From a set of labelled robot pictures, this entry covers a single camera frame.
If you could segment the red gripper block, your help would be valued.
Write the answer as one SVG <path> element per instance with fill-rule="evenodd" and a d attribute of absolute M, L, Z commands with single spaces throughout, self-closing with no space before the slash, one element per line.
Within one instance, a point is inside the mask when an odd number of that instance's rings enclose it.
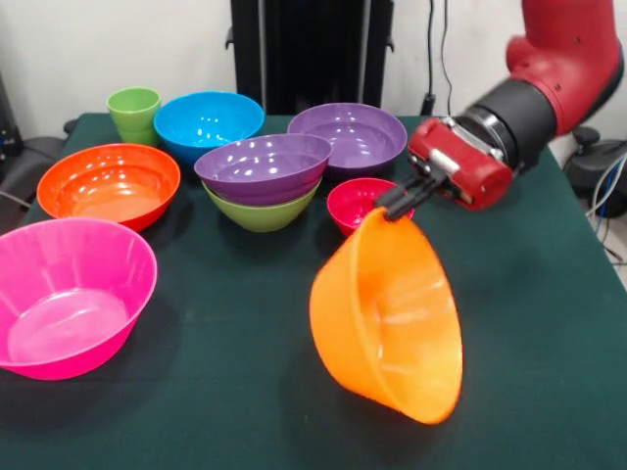
<path fill-rule="evenodd" d="M 513 170 L 503 162 L 501 149 L 483 142 L 452 117 L 430 117 L 422 122 L 411 135 L 408 150 L 429 168 L 439 169 L 445 180 L 417 173 L 396 183 L 374 202 L 376 208 L 385 208 L 386 220 L 399 220 L 445 181 L 463 206 L 485 210 L 506 194 L 513 180 Z"/>

